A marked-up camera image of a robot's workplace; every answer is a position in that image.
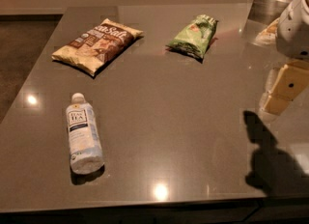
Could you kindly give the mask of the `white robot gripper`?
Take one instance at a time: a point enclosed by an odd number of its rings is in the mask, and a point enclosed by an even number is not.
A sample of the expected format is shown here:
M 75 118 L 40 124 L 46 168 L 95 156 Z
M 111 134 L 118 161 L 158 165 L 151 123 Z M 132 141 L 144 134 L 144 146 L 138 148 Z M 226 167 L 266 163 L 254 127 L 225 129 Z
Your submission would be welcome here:
M 309 0 L 293 0 L 281 13 L 276 31 L 277 50 L 290 58 L 270 70 L 262 95 L 262 110 L 279 116 L 309 86 Z

